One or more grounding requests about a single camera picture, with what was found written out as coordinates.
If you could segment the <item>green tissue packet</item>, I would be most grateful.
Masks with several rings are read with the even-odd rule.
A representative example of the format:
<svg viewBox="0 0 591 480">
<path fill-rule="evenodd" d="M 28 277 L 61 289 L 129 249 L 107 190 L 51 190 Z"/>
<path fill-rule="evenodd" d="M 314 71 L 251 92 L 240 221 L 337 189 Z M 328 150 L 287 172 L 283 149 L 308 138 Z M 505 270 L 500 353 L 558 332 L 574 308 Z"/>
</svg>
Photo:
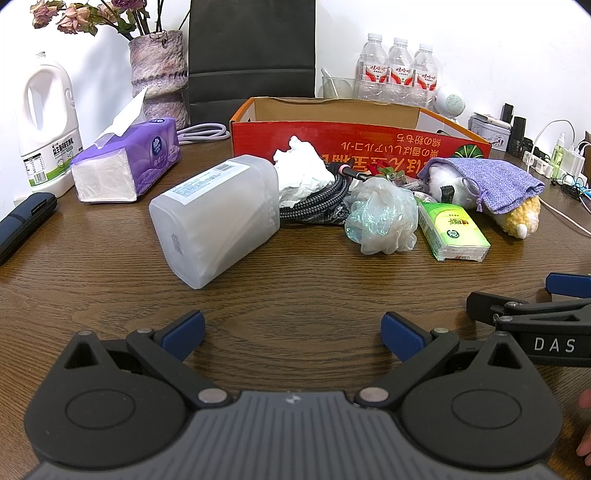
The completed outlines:
<svg viewBox="0 0 591 480">
<path fill-rule="evenodd" d="M 418 212 L 419 225 L 438 261 L 484 261 L 491 245 L 463 207 L 419 202 Z"/>
</svg>

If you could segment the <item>glass cup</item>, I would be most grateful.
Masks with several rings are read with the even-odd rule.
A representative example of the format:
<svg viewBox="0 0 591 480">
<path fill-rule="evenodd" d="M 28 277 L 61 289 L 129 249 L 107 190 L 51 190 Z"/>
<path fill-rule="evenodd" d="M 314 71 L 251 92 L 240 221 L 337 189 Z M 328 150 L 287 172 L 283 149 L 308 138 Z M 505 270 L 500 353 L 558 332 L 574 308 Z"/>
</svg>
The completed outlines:
<svg viewBox="0 0 591 480">
<path fill-rule="evenodd" d="M 322 97 L 325 99 L 353 99 L 356 97 L 356 81 L 349 78 L 335 77 L 324 67 L 322 73 Z"/>
</svg>

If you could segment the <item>purple knitted pouch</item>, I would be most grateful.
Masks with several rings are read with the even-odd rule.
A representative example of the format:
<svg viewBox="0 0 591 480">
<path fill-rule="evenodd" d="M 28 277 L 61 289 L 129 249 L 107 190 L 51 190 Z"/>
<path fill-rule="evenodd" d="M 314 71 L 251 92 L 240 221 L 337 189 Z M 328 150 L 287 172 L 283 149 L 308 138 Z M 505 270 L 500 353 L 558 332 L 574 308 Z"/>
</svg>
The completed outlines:
<svg viewBox="0 0 591 480">
<path fill-rule="evenodd" d="M 506 214 L 526 200 L 539 196 L 545 184 L 516 165 L 486 158 L 432 158 L 417 177 L 431 183 L 435 166 L 452 167 L 461 178 L 474 181 L 480 190 L 481 203 L 493 214 Z"/>
</svg>

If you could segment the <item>black paper bag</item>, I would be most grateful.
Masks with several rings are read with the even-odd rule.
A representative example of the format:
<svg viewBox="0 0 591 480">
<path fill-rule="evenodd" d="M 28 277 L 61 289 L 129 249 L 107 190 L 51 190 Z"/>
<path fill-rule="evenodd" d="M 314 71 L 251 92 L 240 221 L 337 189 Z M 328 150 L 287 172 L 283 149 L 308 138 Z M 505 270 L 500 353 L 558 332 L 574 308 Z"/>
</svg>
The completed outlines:
<svg viewBox="0 0 591 480">
<path fill-rule="evenodd" d="M 250 97 L 315 95 L 315 2 L 193 1 L 190 123 L 228 124 Z"/>
</svg>

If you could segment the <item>water bottle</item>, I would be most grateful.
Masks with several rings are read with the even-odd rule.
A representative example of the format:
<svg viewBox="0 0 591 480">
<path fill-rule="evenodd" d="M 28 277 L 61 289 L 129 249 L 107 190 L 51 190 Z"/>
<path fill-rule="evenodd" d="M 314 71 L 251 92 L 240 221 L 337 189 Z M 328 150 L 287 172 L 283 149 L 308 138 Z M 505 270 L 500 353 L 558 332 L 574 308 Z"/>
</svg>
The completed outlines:
<svg viewBox="0 0 591 480">
<path fill-rule="evenodd" d="M 356 97 L 361 100 L 381 101 L 389 78 L 389 66 L 382 36 L 368 35 L 356 62 Z"/>
<path fill-rule="evenodd" d="M 412 104 L 429 108 L 435 96 L 438 80 L 438 66 L 433 56 L 433 49 L 421 44 L 415 53 L 413 62 Z"/>
<path fill-rule="evenodd" d="M 408 42 L 401 38 L 395 38 L 388 55 L 389 99 L 393 103 L 405 105 L 408 103 L 410 90 L 414 77 L 412 58 L 408 51 Z"/>
</svg>

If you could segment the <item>right water bottle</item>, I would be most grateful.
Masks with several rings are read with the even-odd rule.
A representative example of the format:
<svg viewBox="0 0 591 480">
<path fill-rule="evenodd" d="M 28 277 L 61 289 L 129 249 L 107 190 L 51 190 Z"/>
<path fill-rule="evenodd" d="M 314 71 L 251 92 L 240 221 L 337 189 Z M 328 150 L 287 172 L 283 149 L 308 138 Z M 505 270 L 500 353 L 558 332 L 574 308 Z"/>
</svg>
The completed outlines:
<svg viewBox="0 0 591 480">
<path fill-rule="evenodd" d="M 433 56 L 433 49 L 421 44 L 415 53 L 413 62 L 412 104 L 429 108 L 435 96 L 438 80 L 438 66 Z"/>
</svg>

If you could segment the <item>white tissue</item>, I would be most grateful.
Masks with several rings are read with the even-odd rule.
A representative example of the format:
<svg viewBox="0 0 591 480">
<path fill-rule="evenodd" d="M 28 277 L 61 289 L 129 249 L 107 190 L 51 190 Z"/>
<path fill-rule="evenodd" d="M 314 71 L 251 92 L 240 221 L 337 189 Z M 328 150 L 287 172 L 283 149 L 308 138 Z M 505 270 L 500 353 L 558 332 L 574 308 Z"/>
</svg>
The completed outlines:
<svg viewBox="0 0 591 480">
<path fill-rule="evenodd" d="M 325 167 L 314 146 L 297 136 L 290 137 L 287 151 L 276 150 L 273 162 L 279 181 L 280 208 L 293 208 L 335 182 L 335 175 Z"/>
</svg>

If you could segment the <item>black bottle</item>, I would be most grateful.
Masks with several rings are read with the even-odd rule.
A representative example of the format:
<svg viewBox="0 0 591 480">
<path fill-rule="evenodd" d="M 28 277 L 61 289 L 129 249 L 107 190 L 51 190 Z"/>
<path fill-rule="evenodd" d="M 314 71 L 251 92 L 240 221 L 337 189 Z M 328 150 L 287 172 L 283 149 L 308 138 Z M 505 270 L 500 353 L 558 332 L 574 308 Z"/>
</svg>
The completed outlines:
<svg viewBox="0 0 591 480">
<path fill-rule="evenodd" d="M 523 156 L 523 140 L 525 137 L 526 119 L 515 116 L 511 127 L 511 133 L 508 139 L 506 152 L 515 158 L 521 159 Z"/>
</svg>

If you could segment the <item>middle water bottle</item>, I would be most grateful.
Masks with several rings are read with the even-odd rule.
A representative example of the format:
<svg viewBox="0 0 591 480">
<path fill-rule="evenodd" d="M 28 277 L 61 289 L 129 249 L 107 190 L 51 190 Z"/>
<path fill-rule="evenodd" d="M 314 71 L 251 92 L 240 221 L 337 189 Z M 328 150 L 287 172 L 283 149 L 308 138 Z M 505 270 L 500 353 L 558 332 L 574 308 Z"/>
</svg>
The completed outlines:
<svg viewBox="0 0 591 480">
<path fill-rule="evenodd" d="M 414 77 L 412 58 L 408 51 L 408 42 L 401 38 L 395 38 L 388 55 L 389 99 L 393 103 L 405 105 L 408 103 L 410 90 Z"/>
</svg>

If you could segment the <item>red artificial flower clip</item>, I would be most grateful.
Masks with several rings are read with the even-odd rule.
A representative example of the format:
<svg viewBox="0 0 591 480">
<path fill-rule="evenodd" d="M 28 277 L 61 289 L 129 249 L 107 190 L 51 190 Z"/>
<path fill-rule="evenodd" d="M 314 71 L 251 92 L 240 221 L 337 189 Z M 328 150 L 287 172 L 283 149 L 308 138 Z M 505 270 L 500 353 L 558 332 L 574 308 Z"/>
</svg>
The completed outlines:
<svg viewBox="0 0 591 480">
<path fill-rule="evenodd" d="M 390 182 L 401 186 L 407 184 L 407 178 L 404 171 L 396 171 L 393 167 L 378 167 L 377 168 L 378 175 L 380 177 L 384 177 L 385 179 L 389 180 Z"/>
</svg>

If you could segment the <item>translucent plastic container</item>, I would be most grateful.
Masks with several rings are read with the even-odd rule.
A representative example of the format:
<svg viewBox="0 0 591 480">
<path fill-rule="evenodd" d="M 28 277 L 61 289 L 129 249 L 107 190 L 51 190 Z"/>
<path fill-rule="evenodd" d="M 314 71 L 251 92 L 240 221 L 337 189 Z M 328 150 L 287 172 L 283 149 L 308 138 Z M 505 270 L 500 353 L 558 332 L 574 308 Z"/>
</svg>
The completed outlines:
<svg viewBox="0 0 591 480">
<path fill-rule="evenodd" d="M 269 160 L 225 160 L 152 199 L 149 214 L 171 271 L 204 288 L 280 229 L 279 181 Z"/>
</svg>

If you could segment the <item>white power strip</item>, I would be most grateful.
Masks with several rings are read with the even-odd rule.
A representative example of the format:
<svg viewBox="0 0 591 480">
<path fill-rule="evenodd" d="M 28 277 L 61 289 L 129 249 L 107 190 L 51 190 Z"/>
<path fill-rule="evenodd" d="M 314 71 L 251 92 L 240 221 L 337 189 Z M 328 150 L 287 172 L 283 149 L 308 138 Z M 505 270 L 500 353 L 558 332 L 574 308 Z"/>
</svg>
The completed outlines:
<svg viewBox="0 0 591 480">
<path fill-rule="evenodd" d="M 530 151 L 525 151 L 522 158 L 528 171 L 533 170 L 548 179 L 557 179 L 560 168 L 550 157 L 540 158 Z"/>
</svg>

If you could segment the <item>pale green bath pouf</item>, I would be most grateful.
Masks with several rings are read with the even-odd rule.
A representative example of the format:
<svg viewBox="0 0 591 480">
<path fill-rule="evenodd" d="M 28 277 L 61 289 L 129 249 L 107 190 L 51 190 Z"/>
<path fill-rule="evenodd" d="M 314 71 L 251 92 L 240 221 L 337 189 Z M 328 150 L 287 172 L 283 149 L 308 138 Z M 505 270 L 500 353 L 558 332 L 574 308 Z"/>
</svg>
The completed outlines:
<svg viewBox="0 0 591 480">
<path fill-rule="evenodd" d="M 363 255 L 412 251 L 417 243 L 418 204 L 414 194 L 383 177 L 370 177 L 345 199 L 345 233 Z"/>
</svg>

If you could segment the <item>white yellow plush toy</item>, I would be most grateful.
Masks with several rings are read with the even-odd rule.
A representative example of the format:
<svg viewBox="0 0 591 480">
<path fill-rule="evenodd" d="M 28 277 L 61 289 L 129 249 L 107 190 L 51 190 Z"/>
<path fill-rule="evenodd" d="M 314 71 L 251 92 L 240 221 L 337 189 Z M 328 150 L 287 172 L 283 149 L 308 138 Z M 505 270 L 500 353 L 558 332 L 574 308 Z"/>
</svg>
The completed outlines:
<svg viewBox="0 0 591 480">
<path fill-rule="evenodd" d="M 434 180 L 427 183 L 429 194 L 438 202 L 459 205 L 467 210 L 477 210 L 491 216 L 508 235 L 524 240 L 539 228 L 541 211 L 540 195 L 526 200 L 521 206 L 506 214 L 493 214 L 480 199 L 480 190 L 474 181 L 461 178 L 450 166 L 435 166 Z"/>
</svg>

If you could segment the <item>green spray bottle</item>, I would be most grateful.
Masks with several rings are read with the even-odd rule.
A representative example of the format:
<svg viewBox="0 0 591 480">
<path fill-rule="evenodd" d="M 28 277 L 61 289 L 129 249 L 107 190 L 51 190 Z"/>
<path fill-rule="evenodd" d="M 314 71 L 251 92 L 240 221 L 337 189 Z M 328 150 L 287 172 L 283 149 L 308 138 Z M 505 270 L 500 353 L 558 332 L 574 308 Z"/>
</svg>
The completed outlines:
<svg viewBox="0 0 591 480">
<path fill-rule="evenodd" d="M 552 173 L 551 173 L 552 179 L 557 179 L 559 176 L 561 163 L 562 163 L 562 160 L 564 158 L 564 153 L 565 153 L 565 139 L 566 139 L 566 133 L 561 132 L 558 137 L 558 140 L 554 146 L 554 149 L 553 149 L 553 153 L 551 156 L 551 162 L 550 162 L 550 165 L 552 167 Z"/>
</svg>

